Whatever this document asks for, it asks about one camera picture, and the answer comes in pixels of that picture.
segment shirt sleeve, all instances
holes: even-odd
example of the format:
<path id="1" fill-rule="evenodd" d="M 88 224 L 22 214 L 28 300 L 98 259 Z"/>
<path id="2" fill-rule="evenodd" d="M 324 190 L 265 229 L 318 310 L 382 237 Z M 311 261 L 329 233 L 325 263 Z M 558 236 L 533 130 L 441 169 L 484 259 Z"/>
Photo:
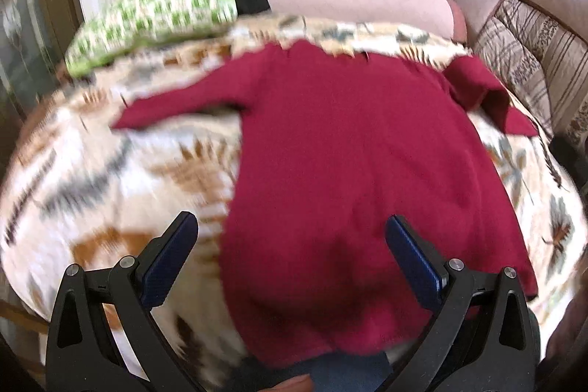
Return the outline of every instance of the shirt sleeve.
<path id="1" fill-rule="evenodd" d="M 451 97 L 465 111 L 483 108 L 502 133 L 538 135 L 533 123 L 510 105 L 508 91 L 479 58 L 456 57 L 443 75 L 451 84 Z"/>
<path id="2" fill-rule="evenodd" d="M 219 105 L 250 108 L 255 101 L 260 80 L 268 72 L 278 49 L 282 48 L 270 44 L 260 52 L 246 53 L 227 62 L 183 89 L 137 99 L 122 112 L 111 128 L 140 129 L 169 117 Z"/>

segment green patterned pillow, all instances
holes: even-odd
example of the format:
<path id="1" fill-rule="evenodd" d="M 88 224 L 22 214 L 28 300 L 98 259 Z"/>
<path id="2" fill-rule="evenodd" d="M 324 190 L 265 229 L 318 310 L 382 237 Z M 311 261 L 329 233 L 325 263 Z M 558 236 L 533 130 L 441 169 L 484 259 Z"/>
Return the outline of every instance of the green patterned pillow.
<path id="1" fill-rule="evenodd" d="M 80 77 L 137 47 L 221 32 L 236 17 L 234 0 L 117 0 L 80 27 L 65 62 Z"/>

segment jeans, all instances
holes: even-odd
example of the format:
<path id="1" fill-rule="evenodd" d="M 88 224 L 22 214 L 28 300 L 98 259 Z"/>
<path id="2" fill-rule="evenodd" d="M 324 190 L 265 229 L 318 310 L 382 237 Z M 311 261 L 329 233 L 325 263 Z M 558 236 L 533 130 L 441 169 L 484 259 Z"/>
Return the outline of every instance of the jeans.
<path id="1" fill-rule="evenodd" d="M 248 357 L 237 368 L 222 392 L 255 392 L 297 375 L 310 374 L 315 392 L 374 392 L 392 372 L 385 353 L 349 356 L 331 353 L 272 370 Z"/>

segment striped fabric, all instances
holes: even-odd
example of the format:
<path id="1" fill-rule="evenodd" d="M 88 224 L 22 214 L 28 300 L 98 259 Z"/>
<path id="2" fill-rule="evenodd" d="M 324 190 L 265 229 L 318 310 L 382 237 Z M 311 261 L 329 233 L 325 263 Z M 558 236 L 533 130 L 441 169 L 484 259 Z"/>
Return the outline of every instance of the striped fabric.
<path id="1" fill-rule="evenodd" d="M 505 0 L 473 48 L 535 115 L 549 136 L 578 151 L 588 137 L 588 46 L 548 15 Z"/>

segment patterned blanket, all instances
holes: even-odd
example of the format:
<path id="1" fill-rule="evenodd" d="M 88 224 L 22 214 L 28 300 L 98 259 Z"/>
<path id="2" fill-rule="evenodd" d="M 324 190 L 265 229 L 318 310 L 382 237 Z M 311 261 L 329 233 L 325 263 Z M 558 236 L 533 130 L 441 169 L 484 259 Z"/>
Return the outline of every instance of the patterned blanket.
<path id="1" fill-rule="evenodd" d="M 165 304 L 153 315 L 173 349 L 205 387 L 222 386 L 246 356 L 223 302 L 219 238 L 239 172 L 234 111 L 175 117 L 143 132 L 111 132 L 134 98 L 197 81 L 228 57 L 266 42 L 307 38 L 333 55 L 402 55 L 442 69 L 459 45 L 408 26 L 340 24 L 303 17 L 240 18 L 218 39 L 137 51 L 87 83 L 57 91 L 23 131 L 0 198 L 2 264 L 25 303 L 49 319 L 64 269 L 113 266 L 139 253 L 182 210 L 200 237 Z M 528 112 L 516 99 L 515 105 Z M 549 297 L 574 274 L 587 240 L 582 205 L 545 135 L 505 136 L 483 111 L 469 114 L 515 208 L 539 281 L 530 305 L 540 320 Z M 131 371 L 142 374 L 116 311 L 108 322 Z"/>

